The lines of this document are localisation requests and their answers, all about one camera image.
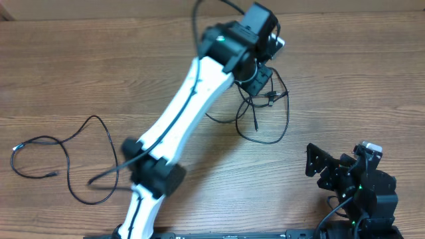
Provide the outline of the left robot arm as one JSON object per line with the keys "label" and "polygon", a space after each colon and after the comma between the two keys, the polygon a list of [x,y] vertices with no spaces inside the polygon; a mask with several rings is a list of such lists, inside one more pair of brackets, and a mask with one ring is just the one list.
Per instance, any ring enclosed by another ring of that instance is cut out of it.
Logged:
{"label": "left robot arm", "polygon": [[253,3],[241,21],[218,23],[195,37],[197,56],[166,110],[139,139],[122,144],[132,192],[124,223],[112,238],[151,238],[163,200],[182,183],[178,164],[185,144],[213,102],[233,84],[257,95],[271,78],[266,62],[284,42],[273,34],[276,16]]}

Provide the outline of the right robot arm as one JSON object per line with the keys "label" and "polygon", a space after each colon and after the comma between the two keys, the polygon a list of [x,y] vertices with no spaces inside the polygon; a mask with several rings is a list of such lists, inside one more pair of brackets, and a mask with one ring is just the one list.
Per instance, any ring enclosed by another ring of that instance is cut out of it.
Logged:
{"label": "right robot arm", "polygon": [[332,157],[318,146],[306,147],[305,174],[320,174],[317,185],[333,191],[339,204],[316,226],[313,238],[402,238],[394,212],[396,179],[378,170],[381,146],[362,141],[353,156]]}

